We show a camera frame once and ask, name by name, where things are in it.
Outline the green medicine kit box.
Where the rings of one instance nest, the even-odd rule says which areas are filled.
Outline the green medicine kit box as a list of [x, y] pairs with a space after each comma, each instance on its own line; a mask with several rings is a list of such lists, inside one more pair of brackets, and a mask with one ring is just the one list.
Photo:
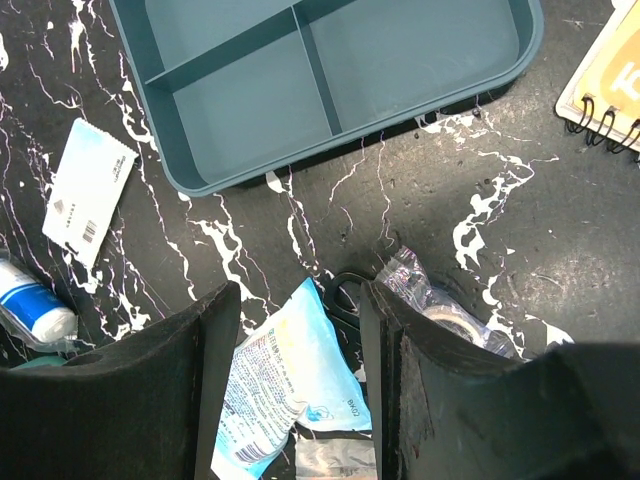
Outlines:
[[57, 355], [47, 355], [34, 358], [25, 363], [12, 367], [12, 370], [36, 368], [42, 366], [63, 366], [67, 360], [64, 357]]

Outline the black handled scissors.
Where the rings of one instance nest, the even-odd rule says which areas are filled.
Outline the black handled scissors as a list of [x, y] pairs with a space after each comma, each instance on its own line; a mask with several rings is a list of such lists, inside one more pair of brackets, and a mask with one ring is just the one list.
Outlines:
[[359, 332], [359, 303], [354, 295], [365, 280], [363, 275], [354, 271], [342, 271], [330, 280], [323, 294], [323, 305], [336, 327]]

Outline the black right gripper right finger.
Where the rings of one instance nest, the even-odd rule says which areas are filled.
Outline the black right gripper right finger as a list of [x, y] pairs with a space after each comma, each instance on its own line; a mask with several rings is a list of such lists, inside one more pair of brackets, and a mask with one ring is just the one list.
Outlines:
[[380, 478], [638, 477], [637, 344], [565, 344], [519, 363], [379, 282], [362, 285], [360, 327]]

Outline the light blue sachet packet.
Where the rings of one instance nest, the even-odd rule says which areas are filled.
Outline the light blue sachet packet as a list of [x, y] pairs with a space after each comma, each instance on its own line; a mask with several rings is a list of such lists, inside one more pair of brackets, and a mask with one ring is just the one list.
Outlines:
[[42, 233], [91, 269], [138, 153], [74, 120], [46, 206]]

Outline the wrapped bandage roll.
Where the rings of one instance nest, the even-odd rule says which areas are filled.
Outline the wrapped bandage roll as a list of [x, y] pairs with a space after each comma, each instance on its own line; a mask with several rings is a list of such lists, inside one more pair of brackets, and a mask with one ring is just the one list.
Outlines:
[[1, 326], [40, 353], [76, 352], [78, 318], [7, 250], [1, 250]]

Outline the teal divider tray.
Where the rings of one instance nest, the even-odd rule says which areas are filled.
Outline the teal divider tray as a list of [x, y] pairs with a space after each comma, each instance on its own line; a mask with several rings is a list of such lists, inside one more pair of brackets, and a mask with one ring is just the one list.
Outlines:
[[115, 1], [165, 176], [205, 196], [513, 82], [537, 1]]

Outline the blue cotton swab bag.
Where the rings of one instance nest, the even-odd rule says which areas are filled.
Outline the blue cotton swab bag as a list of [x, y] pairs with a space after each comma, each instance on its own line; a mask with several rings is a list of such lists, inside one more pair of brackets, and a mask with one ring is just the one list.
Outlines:
[[260, 478], [295, 424], [318, 432], [372, 428], [312, 279], [235, 348], [212, 471], [220, 479]]

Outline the bag of cotton balls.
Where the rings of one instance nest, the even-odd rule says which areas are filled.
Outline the bag of cotton balls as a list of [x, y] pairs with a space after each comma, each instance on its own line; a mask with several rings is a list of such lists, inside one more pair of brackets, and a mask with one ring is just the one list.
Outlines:
[[370, 433], [299, 434], [295, 443], [296, 479], [377, 479]]

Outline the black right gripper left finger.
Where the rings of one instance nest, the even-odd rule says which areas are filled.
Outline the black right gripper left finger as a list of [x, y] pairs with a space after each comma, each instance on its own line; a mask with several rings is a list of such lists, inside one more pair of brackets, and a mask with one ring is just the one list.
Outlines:
[[61, 366], [1, 372], [5, 479], [207, 479], [239, 330], [226, 282]]

